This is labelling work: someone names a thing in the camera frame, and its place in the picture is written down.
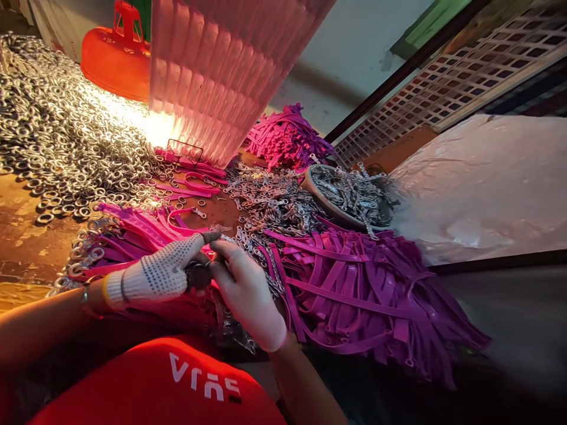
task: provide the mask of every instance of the gloved hand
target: gloved hand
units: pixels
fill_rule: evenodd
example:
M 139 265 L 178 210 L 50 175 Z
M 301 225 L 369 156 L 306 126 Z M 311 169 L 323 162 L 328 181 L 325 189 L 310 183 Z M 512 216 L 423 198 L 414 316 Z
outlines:
M 264 271 L 231 242 L 217 240 L 211 242 L 210 247 L 219 256 L 209 264 L 209 270 L 234 318 L 260 348 L 266 352 L 277 351 L 285 342 L 287 328 L 273 303 Z
M 105 301 L 113 310 L 144 303 L 175 299 L 187 289 L 185 268 L 205 245 L 203 235 L 167 244 L 160 251 L 142 257 L 126 270 L 106 276 L 103 284 Z

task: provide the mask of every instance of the metal grate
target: metal grate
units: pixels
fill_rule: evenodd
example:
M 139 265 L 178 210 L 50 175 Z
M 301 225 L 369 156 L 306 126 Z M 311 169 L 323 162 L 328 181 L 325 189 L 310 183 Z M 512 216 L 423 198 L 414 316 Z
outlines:
M 474 45 L 432 60 L 336 147 L 360 161 L 421 124 L 442 132 L 567 55 L 567 14 L 528 9 Z

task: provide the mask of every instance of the pink strap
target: pink strap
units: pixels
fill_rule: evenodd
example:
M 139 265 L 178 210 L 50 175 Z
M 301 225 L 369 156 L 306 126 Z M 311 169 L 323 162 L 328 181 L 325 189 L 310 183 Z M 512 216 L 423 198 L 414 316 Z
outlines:
M 325 251 L 323 249 L 313 248 L 313 247 L 306 245 L 304 243 L 297 242 L 293 238 L 282 236 L 279 233 L 275 233 L 275 232 L 268 230 L 268 229 L 264 230 L 264 234 L 266 234 L 267 236 L 271 236 L 274 239 L 278 239 L 280 241 L 286 242 L 287 244 L 293 245 L 297 248 L 301 248 L 305 251 L 309 251 L 309 252 L 318 254 L 320 256 L 323 256 L 323 257 L 331 258 L 333 260 L 350 261 L 350 262 L 355 262 L 355 263 L 364 263 L 365 261 L 369 261 L 368 257 L 366 255 L 344 256 L 344 255 L 337 254 L 337 253 L 334 253 L 334 252 Z

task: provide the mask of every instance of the white wall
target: white wall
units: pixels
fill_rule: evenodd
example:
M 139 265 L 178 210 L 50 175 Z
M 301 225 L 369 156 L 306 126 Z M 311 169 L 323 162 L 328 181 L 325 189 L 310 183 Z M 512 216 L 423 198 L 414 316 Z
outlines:
M 337 0 L 270 102 L 301 102 L 323 135 L 398 69 L 389 52 L 433 0 Z

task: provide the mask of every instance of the red lamp shade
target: red lamp shade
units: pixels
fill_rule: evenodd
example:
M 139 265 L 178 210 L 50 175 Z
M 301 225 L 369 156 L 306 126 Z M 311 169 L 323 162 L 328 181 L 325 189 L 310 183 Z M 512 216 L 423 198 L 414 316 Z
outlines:
M 107 91 L 147 102 L 149 56 L 140 13 L 134 6 L 116 0 L 113 28 L 97 27 L 84 36 L 81 70 L 87 79 Z

